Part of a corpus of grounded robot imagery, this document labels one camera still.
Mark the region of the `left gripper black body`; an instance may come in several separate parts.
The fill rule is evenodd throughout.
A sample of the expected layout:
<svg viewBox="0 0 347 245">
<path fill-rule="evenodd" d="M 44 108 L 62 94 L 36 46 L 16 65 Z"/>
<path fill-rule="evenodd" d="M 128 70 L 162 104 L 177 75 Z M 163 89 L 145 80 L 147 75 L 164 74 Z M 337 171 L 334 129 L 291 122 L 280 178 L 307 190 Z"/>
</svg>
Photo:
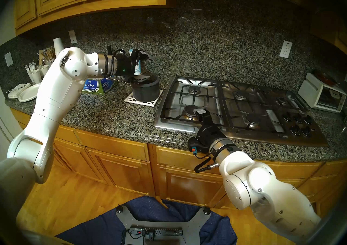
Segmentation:
<svg viewBox="0 0 347 245">
<path fill-rule="evenodd" d="M 125 83 L 130 83 L 133 76 L 141 74 L 141 61 L 137 61 L 137 50 L 132 49 L 130 56 L 126 55 L 124 49 L 115 52 L 115 76 Z"/>
</svg>

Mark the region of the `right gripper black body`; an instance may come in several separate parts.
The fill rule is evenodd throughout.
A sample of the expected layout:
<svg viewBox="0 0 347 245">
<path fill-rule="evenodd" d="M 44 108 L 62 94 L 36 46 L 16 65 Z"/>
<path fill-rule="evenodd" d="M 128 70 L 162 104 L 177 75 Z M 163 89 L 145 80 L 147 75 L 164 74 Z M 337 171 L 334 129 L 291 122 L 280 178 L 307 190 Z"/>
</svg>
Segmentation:
<svg viewBox="0 0 347 245">
<path fill-rule="evenodd" d="M 211 117 L 211 124 L 202 124 L 201 128 L 198 130 L 196 138 L 199 142 L 197 144 L 197 150 L 202 153 L 208 153 L 210 146 L 218 139 L 224 139 L 226 136 L 220 131 L 218 126 L 213 123 Z"/>
</svg>

